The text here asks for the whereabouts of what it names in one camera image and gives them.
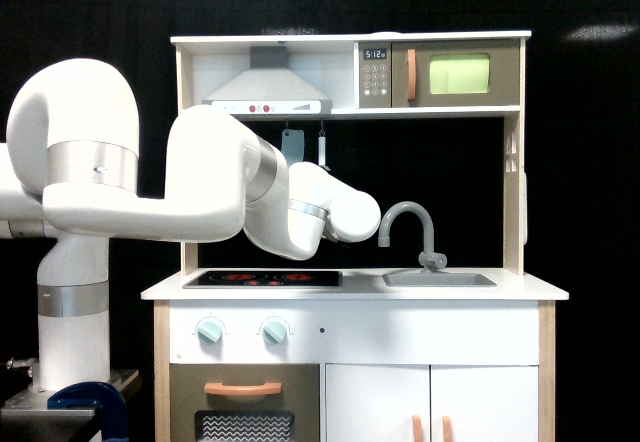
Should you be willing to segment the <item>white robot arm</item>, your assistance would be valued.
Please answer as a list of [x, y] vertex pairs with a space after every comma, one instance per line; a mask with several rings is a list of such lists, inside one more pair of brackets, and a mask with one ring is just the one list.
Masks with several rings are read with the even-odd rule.
[[109, 250], [115, 239], [215, 243], [312, 258], [323, 239], [361, 242], [381, 222], [368, 193], [271, 143], [211, 105], [166, 128], [162, 165], [145, 163], [143, 117], [115, 67], [75, 58], [39, 70], [10, 104], [1, 145], [1, 235], [53, 245], [40, 261], [41, 388], [111, 372]]

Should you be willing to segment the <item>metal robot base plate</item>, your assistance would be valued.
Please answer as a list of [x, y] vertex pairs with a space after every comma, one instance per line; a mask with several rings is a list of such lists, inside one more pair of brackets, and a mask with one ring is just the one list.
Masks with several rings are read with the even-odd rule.
[[[117, 390], [123, 405], [117, 414], [118, 421], [127, 419], [127, 402], [141, 387], [141, 376], [137, 369], [112, 370], [108, 384]], [[1, 415], [11, 417], [73, 417], [88, 416], [90, 413], [102, 415], [104, 408], [98, 402], [90, 402], [88, 397], [77, 395], [66, 396], [65, 402], [49, 408], [48, 401], [55, 394], [54, 391], [44, 390], [40, 386], [39, 378], [35, 377], [26, 389], [10, 397], [1, 408]]]

